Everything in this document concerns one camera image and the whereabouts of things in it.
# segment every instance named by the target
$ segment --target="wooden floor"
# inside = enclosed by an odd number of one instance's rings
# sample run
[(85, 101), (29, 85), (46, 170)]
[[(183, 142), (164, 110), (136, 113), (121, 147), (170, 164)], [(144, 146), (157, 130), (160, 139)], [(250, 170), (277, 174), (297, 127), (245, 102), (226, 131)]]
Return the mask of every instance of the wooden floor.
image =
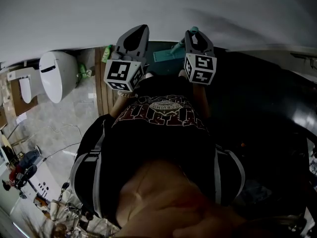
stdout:
[(104, 82), (106, 64), (101, 61), (104, 51), (105, 47), (95, 48), (95, 80), (99, 116), (109, 114), (118, 97), (116, 91)]

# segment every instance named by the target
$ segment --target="bracelet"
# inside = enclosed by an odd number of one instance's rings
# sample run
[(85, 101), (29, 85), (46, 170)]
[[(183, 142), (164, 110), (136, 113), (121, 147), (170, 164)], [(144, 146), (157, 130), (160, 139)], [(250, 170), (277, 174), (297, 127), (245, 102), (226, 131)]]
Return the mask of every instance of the bracelet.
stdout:
[(137, 98), (137, 97), (138, 97), (137, 94), (134, 94), (134, 95), (132, 95), (132, 94), (133, 94), (133, 93), (128, 94), (128, 93), (123, 93), (122, 91), (118, 91), (118, 95), (119, 95), (119, 96), (122, 96), (122, 97), (124, 97), (124, 98), (133, 99), (133, 98)]

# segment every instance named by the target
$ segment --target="leg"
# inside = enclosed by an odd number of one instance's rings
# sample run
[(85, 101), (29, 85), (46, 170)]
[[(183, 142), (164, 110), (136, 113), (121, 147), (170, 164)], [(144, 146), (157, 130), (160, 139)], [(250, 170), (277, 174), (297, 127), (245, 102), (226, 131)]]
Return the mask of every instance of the leg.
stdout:
[(23, 169), (28, 169), (35, 163), (39, 156), (40, 153), (37, 150), (27, 152), (24, 154), (23, 159), (19, 162), (19, 166)]

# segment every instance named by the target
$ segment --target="toilet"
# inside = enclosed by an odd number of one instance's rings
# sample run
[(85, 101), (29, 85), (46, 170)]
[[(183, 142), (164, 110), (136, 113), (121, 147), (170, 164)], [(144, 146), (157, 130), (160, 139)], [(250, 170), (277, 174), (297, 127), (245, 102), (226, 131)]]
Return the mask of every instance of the toilet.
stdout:
[(8, 81), (19, 79), (21, 95), (26, 103), (30, 103), (38, 94), (45, 93), (40, 71), (35, 70), (33, 67), (11, 71), (7, 74), (7, 79)]
[(61, 51), (50, 51), (40, 59), (40, 76), (49, 99), (59, 103), (77, 85), (76, 58)]

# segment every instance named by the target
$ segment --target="green mop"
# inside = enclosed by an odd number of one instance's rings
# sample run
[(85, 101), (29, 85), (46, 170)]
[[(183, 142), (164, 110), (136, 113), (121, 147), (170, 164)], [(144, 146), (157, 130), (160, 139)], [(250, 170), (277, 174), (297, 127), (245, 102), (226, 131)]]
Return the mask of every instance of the green mop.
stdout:
[[(195, 35), (198, 32), (198, 27), (193, 26), (189, 32)], [(153, 52), (154, 61), (168, 61), (174, 59), (181, 59), (185, 58), (185, 49), (183, 48), (185, 45), (185, 38), (182, 39), (179, 43), (177, 43), (172, 49), (170, 50), (162, 50)]]

